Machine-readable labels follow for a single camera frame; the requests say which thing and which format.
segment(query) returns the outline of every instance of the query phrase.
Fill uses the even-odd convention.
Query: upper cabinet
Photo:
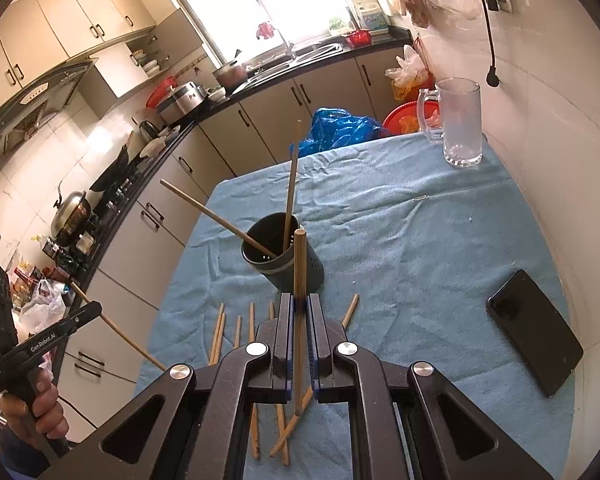
[[[78,0],[78,3],[104,41],[132,31],[111,0]]]
[[[140,0],[111,0],[132,30],[155,27],[155,20]]]
[[[38,0],[38,3],[69,56],[104,42],[77,0]]]
[[[0,18],[0,41],[23,87],[68,57],[37,0],[7,7]]]

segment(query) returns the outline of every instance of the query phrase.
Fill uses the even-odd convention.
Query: chopstick
[[[162,184],[168,190],[174,192],[185,202],[189,202],[193,207],[197,208],[200,212],[203,212],[205,215],[207,215],[212,220],[215,220],[216,222],[218,222],[222,227],[231,231],[234,235],[236,235],[238,238],[241,238],[243,241],[248,243],[251,247],[259,250],[262,254],[266,254],[269,258],[277,258],[278,257],[277,254],[274,254],[272,251],[267,249],[260,242],[251,238],[247,233],[240,231],[240,229],[238,229],[236,226],[234,226],[233,224],[231,224],[230,222],[228,222],[221,216],[218,216],[216,213],[211,211],[211,209],[209,209],[205,205],[201,204],[195,198],[186,194],[184,191],[179,190],[173,184],[170,184],[169,182],[167,182],[164,179],[160,180],[160,184]]]

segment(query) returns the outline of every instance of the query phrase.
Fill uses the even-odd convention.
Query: cooking pot
[[[58,212],[51,222],[51,237],[61,247],[68,247],[80,238],[84,225],[91,215],[91,204],[86,199],[86,193],[74,191],[62,201],[60,186],[58,200],[54,204]]]
[[[206,99],[206,90],[189,81],[171,89],[155,108],[162,120],[169,126],[178,122],[190,111],[195,110]]]
[[[237,50],[235,57],[238,57],[240,52],[240,50]],[[224,86],[227,95],[232,94],[240,85],[246,83],[248,79],[247,71],[238,63],[237,59],[232,59],[222,65],[214,72],[214,77],[219,85]]]

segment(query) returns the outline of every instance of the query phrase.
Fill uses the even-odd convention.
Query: phone screen
[[[560,312],[524,270],[517,270],[488,299],[487,311],[516,347],[542,392],[551,397],[583,355]]]

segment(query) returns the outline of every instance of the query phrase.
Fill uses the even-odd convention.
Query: tiled wall
[[[483,127],[533,208],[552,249],[586,354],[564,477],[600,448],[600,31],[577,0],[514,0],[490,12],[499,88],[483,17],[434,16],[419,32],[436,76],[480,83]]]

